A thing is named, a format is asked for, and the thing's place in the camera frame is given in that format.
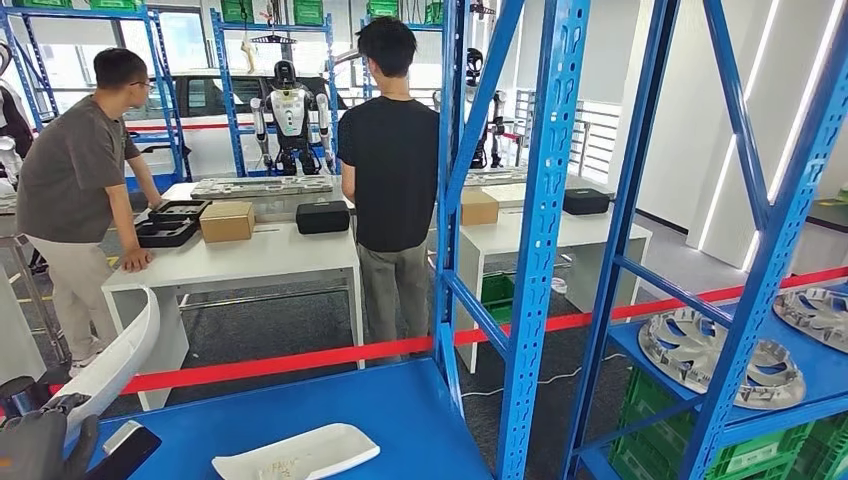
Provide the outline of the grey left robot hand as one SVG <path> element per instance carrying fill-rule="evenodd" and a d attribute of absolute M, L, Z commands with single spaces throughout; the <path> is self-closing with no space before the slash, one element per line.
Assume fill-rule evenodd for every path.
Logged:
<path fill-rule="evenodd" d="M 1 426 L 3 479 L 82 479 L 99 438 L 98 416 L 78 424 L 76 445 L 64 454 L 69 417 L 90 400 L 73 393 L 49 401 L 39 410 L 5 421 Z"/>

